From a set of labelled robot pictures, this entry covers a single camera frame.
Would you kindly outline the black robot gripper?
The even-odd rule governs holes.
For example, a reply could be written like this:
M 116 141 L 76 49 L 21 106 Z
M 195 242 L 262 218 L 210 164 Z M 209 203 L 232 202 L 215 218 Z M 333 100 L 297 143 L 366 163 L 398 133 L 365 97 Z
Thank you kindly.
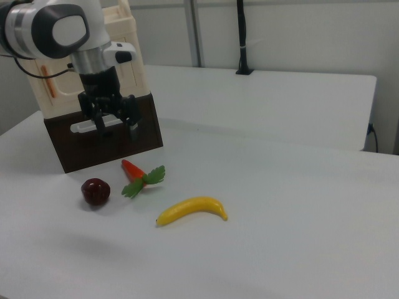
M 142 119 L 134 95 L 124 97 L 120 93 L 120 82 L 115 67 L 98 74 L 81 74 L 84 91 L 78 95 L 82 113 L 94 121 L 101 137 L 106 129 L 104 114 L 113 115 L 128 124 L 128 134 L 132 141 L 139 137 L 139 121 Z

